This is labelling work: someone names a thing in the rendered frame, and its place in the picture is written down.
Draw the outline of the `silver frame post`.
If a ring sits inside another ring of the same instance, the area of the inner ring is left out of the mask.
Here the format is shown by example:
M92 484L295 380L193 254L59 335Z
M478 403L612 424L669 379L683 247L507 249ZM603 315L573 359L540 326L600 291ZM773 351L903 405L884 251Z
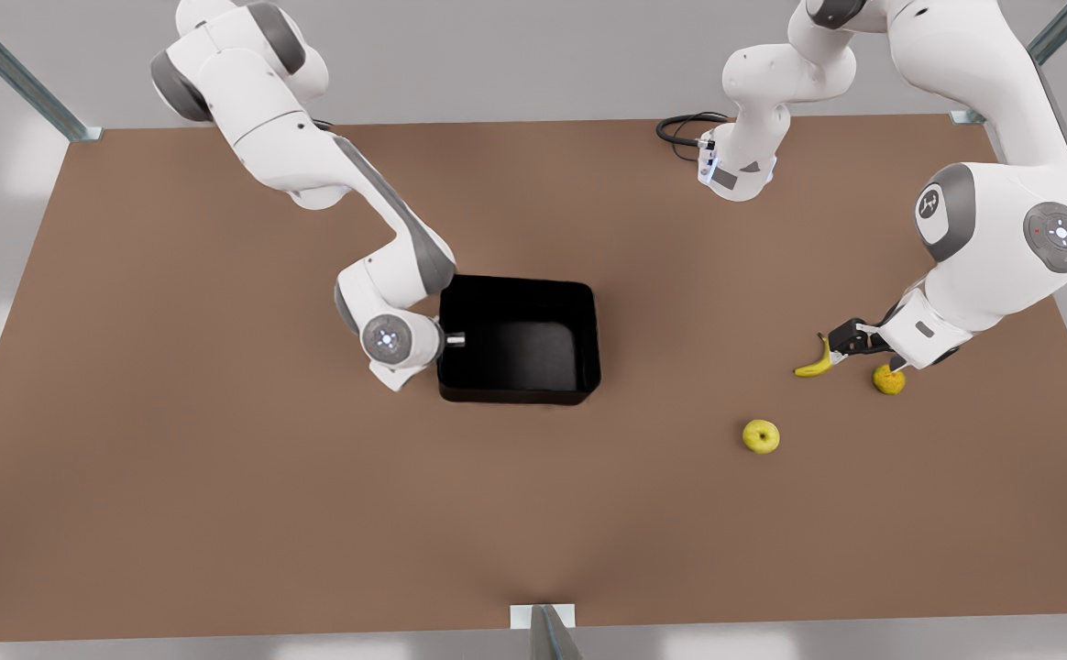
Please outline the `silver frame post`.
M1056 16L1050 19L1048 25L1038 32L1035 38L1028 44L1028 54L1031 54L1037 64L1045 64L1052 58L1067 42L1067 0L1061 6Z
M575 603L510 606L510 628L529 631L529 660L584 660L571 635L575 627Z
M11 54L0 41L0 78L14 88L23 101L34 108L39 116L46 118L60 133L70 142L94 142L101 139L103 129L100 126L87 126L80 120L59 97L44 86L34 74L23 67L17 57Z

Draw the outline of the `yellow banana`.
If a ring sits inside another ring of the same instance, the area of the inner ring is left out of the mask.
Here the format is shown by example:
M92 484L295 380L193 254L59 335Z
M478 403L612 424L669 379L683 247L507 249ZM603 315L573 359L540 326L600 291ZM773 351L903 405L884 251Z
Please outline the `yellow banana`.
M822 342L822 355L819 359L816 360L816 363L811 363L802 365L802 367L795 368L794 370L795 376L800 379L814 379L831 370L832 367L828 368L828 364L824 364L824 347L830 347L831 350L830 340L826 335L822 333L818 333L818 338L821 339Z

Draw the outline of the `black rectangular plastic bin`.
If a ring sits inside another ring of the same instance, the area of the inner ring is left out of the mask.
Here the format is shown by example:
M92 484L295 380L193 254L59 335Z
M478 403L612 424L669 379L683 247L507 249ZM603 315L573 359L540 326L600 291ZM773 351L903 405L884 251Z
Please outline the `black rectangular plastic bin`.
M443 400L579 405L603 379L587 284L457 274L440 323L463 338L436 363Z

